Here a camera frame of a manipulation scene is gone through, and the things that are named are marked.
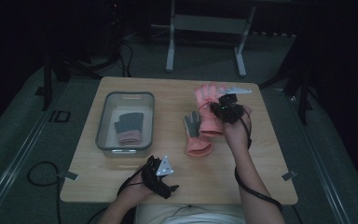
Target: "folded glove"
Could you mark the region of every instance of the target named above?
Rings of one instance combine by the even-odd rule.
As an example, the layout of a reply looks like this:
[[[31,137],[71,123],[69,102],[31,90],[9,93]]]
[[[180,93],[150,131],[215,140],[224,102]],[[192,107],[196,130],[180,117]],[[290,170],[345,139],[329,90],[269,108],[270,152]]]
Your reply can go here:
[[[139,145],[141,143],[141,131],[144,121],[143,113],[128,113],[120,115],[115,122],[118,144]]]
[[[184,121],[187,133],[186,154],[193,157],[202,157],[209,154],[213,146],[208,137],[200,133],[200,114],[193,111],[191,117],[185,116]]]
[[[219,87],[216,83],[202,84],[200,88],[196,88],[195,96],[196,103],[202,116],[202,122],[200,125],[200,132],[206,136],[218,136],[223,135],[223,122],[216,117],[211,111],[210,104],[212,102],[219,103],[219,98],[224,95],[220,91],[226,89],[226,85],[222,84]]]

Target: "wooden table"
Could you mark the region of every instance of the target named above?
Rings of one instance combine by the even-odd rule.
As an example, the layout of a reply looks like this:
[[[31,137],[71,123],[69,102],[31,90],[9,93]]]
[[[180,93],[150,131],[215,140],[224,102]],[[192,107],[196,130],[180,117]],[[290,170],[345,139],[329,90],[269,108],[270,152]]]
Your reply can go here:
[[[79,178],[77,181],[65,180],[61,199],[76,203],[112,202],[121,184],[137,167],[145,164],[148,156],[105,157],[95,144],[95,136],[109,92],[150,91],[155,95],[156,102],[153,144],[149,155],[161,159],[168,156],[174,173],[165,177],[164,183],[180,187],[168,200],[153,195],[144,203],[240,203],[238,184],[234,178],[234,160],[223,136],[211,138],[213,151],[205,157],[193,158],[185,154],[183,117],[193,110],[197,111],[194,90],[202,83],[205,81],[104,77],[69,169]],[[251,156],[272,197],[282,204],[296,203],[292,181],[282,179],[288,170],[260,90],[249,83],[227,85],[253,91],[237,95],[239,104],[253,109]]]

